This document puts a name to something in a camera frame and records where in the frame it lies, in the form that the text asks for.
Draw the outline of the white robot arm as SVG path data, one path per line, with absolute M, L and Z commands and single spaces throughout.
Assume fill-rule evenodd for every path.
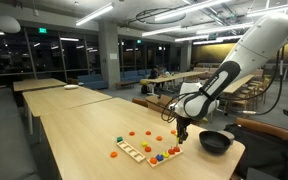
M 218 107 L 217 98 L 227 86 L 263 66 L 286 44 L 288 15 L 266 14 L 239 39 L 205 84 L 184 82 L 178 103 L 172 107 L 177 115 L 177 142 L 187 139 L 188 125 L 197 124 Z

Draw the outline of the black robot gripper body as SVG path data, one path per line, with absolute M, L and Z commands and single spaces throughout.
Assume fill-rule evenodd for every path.
M 177 137 L 182 136 L 183 140 L 183 135 L 184 133 L 187 133 L 187 127 L 191 124 L 191 119 L 190 118 L 185 118 L 178 116 L 176 119 L 177 122 Z

